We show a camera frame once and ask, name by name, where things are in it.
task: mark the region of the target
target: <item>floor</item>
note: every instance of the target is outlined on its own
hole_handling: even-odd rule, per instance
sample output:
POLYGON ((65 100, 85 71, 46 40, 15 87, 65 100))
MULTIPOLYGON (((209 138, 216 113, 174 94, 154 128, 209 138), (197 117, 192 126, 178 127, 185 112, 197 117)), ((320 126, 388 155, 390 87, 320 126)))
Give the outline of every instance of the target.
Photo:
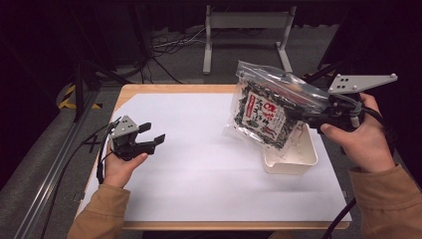
MULTIPOLYGON (((318 28, 294 28, 287 45, 287 53, 296 76, 301 77, 317 70, 329 41, 335 33, 336 26, 320 26, 318 28)), ((281 67, 281 62, 275 48, 275 41, 280 34, 275 31, 222 31, 213 38, 212 72, 209 76, 202 74, 204 44, 197 42, 185 47, 175 54, 157 57, 157 61, 171 73, 174 79, 184 84, 236 84, 235 76, 239 60, 259 65, 281 67)), ((119 73, 130 69, 120 69, 119 73)), ((149 61, 143 69, 143 82, 146 84, 177 84, 155 62, 149 61)), ((141 84, 140 73, 128 78, 134 83, 141 84)), ((113 81, 103 80, 103 86, 94 94, 95 103, 101 104, 100 109, 89 110, 86 119, 75 136, 69 151, 73 151, 92 132, 108 123, 121 86, 113 81)), ((68 86, 58 95, 58 104, 63 98, 68 86)), ((40 136, 32 149, 23 159, 19 168, 0 193, 0 238, 13 238, 22 223, 26 212, 36 197, 52 164, 57 159, 67 140, 69 131, 75 125, 74 109, 61 109, 60 114, 40 136)), ((339 152, 337 145, 323 137, 324 144, 330 156, 332 166, 337 175, 340 186, 346 196, 346 201, 352 197, 352 190, 348 180, 347 169, 352 167, 350 161, 339 152)), ((99 146, 84 144, 71 158, 69 166, 60 183, 54 208, 46 227, 44 238, 66 238, 78 209, 80 198, 84 195, 85 186, 90 177, 99 146)), ((41 238, 47 220, 50 200, 36 220, 36 224, 29 238, 41 238)), ((353 222, 346 230, 333 233, 333 238, 361 238, 359 233, 360 214, 357 208, 351 211, 353 222)), ((322 231, 294 231, 295 238, 320 238, 322 231)), ((124 231, 122 238, 141 238, 139 231, 124 231)))

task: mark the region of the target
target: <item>metal bracket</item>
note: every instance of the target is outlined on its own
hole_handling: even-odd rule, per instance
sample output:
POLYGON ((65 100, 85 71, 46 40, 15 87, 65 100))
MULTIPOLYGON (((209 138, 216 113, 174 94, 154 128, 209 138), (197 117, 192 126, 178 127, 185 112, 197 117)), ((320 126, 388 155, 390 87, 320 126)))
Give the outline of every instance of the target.
POLYGON ((353 94, 397 81, 397 76, 342 76, 338 74, 328 89, 330 94, 353 94))

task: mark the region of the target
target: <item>hand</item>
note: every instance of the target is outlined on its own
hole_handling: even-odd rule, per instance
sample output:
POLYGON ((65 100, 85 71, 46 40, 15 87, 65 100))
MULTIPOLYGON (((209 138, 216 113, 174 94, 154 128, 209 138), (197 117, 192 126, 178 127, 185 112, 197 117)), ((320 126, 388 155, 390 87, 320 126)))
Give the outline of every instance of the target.
POLYGON ((103 184, 124 188, 129 182, 133 171, 140 166, 148 154, 143 153, 134 157, 131 161, 124 161, 111 152, 110 143, 107 145, 105 158, 105 180, 103 184))
MULTIPOLYGON (((373 96, 360 94, 363 103, 379 112, 373 96)), ((365 114, 362 125, 353 132, 323 124, 320 130, 332 141, 340 144, 347 156, 365 172, 379 172, 395 166, 381 124, 365 114)))

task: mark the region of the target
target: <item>table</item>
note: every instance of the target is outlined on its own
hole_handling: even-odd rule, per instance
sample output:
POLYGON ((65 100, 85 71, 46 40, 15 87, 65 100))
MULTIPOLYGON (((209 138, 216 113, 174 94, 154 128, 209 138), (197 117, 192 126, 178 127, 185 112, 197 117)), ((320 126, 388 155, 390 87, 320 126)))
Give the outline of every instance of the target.
MULTIPOLYGON (((145 116, 145 114, 142 113, 150 112, 151 109, 156 109, 158 105, 162 104, 159 101, 154 101, 149 105, 147 102, 142 102, 139 99, 161 99, 162 102, 167 103, 165 105, 169 105, 169 107, 173 108, 172 104, 174 104, 174 102, 182 102, 185 101, 186 98, 193 99, 195 96, 200 96, 200 98, 195 98, 196 101, 191 102, 192 106, 196 107, 196 102, 202 101, 198 99, 205 99, 204 101, 208 101, 206 99, 209 98, 209 103, 220 101, 218 99, 225 99, 221 100, 224 103, 227 101, 230 102, 234 89, 235 86, 232 85, 126 85, 122 88, 116 102, 113 118, 125 114, 128 110, 132 109, 133 106, 131 105, 131 101, 136 101, 136 106, 134 107, 138 114, 132 112, 132 115, 130 116, 135 122, 138 122, 139 118, 145 116)), ((221 111, 223 114, 227 113, 228 117, 230 104, 228 104, 227 110, 215 110, 213 107, 209 108, 214 109, 210 111, 221 111)), ((172 117, 177 121, 177 116, 173 114, 172 117)), ((230 158, 222 160, 221 158, 214 157, 214 159, 210 160, 206 155, 201 155, 201 157, 195 156, 195 158, 199 158, 196 161, 182 161, 183 163, 180 163, 178 160, 184 160, 185 156, 188 158, 190 157, 188 155, 178 157, 175 154, 183 154, 184 152, 186 152, 185 154, 188 154, 195 150, 196 153, 200 150, 210 152, 207 146, 215 145, 208 145, 212 143, 207 143, 207 145, 198 146, 195 143, 203 140, 203 137, 198 136, 197 138, 192 138, 194 141, 192 142, 192 145, 185 147, 183 142, 181 142, 182 136, 175 133, 176 129, 170 133, 171 129, 165 128, 164 121, 159 122, 160 118, 161 116, 158 116, 152 121, 151 130, 156 129, 152 135, 158 135, 158 131, 165 129, 165 133, 167 133, 166 141, 157 148, 155 155, 152 155, 148 161, 140 167, 140 172, 132 175, 132 179, 126 187, 131 190, 131 197, 125 215, 125 229, 325 229, 345 205, 342 192, 339 188, 335 174, 333 173, 332 166, 320 136, 315 131, 312 133, 312 138, 316 144, 317 156, 319 158, 318 164, 309 169, 304 175, 276 175, 266 173, 260 162, 249 161, 251 158, 252 160, 255 160, 254 158, 259 154, 258 151, 249 148, 241 140, 228 137, 222 139, 227 143, 226 145, 230 145, 227 146, 229 147, 227 151, 222 154, 226 155, 226 153, 231 153, 230 157, 236 157, 237 155, 241 155, 242 157, 249 157, 248 155, 253 156, 249 159, 242 159, 240 160, 242 163, 238 163, 239 160, 236 161, 237 159, 228 161, 230 158), (218 184, 218 182, 221 182, 218 181, 218 179, 215 179, 218 177, 222 178, 222 180, 224 180, 224 178, 232 178, 233 180, 231 182, 236 182, 236 186, 230 187, 231 182, 227 180, 225 183, 218 184), (317 187, 315 187, 316 178, 319 181, 318 184, 320 184, 320 186, 317 187), (189 181, 192 184, 186 185, 184 183, 186 181, 189 181), (201 194, 203 191, 206 191, 209 194, 201 194), (197 201, 183 195, 188 195, 189 193, 196 193, 195 196, 200 198, 203 204, 199 202, 196 203, 197 201), (218 202, 214 203, 214 197, 219 196, 226 198, 224 200, 217 200, 218 202), (228 200, 231 200, 233 203, 225 203, 228 200), (272 208, 269 208, 268 205, 266 205, 267 201, 273 203, 274 210, 270 210, 272 208), (298 208, 304 208, 305 210, 311 210, 312 212, 308 213, 305 210, 297 211, 298 208), (281 213, 283 215, 279 215, 279 213, 273 213, 274 215, 270 215, 271 213, 266 213, 266 210, 277 211, 277 209, 280 209, 285 214, 281 213), (142 215, 136 213, 136 210, 142 211, 142 215), (230 212, 226 214, 215 213, 215 211, 223 212, 226 210, 230 212), (239 217, 236 216, 236 213, 243 214, 242 218, 239 219, 239 217)), ((207 134, 207 138, 209 137, 212 139, 214 137, 219 137, 219 133, 213 133, 213 131, 216 131, 214 130, 215 125, 224 127, 225 119, 222 119, 222 122, 217 121, 216 124, 213 123, 214 122, 207 123, 207 127, 211 127, 211 130, 207 131, 207 128, 204 128, 204 133, 207 134)), ((172 127, 185 128, 185 125, 183 124, 183 121, 177 121, 177 126, 173 125, 172 127)), ((96 167, 94 166, 93 173, 87 186, 86 199, 81 203, 79 212, 89 202, 89 198, 94 191, 97 190, 98 182, 95 175, 96 167)), ((347 215, 345 219, 338 224, 337 228, 347 228, 350 221, 351 218, 347 215)))

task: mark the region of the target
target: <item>sleeve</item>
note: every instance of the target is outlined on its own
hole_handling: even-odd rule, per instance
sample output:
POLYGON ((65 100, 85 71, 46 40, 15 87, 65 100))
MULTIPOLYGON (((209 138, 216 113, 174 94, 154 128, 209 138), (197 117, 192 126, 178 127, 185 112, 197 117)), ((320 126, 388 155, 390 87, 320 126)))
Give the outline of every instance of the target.
POLYGON ((422 194, 401 165, 379 172, 350 172, 365 239, 422 238, 422 194))
POLYGON ((68 239, 118 238, 130 192, 109 185, 100 185, 90 203, 75 219, 68 239))

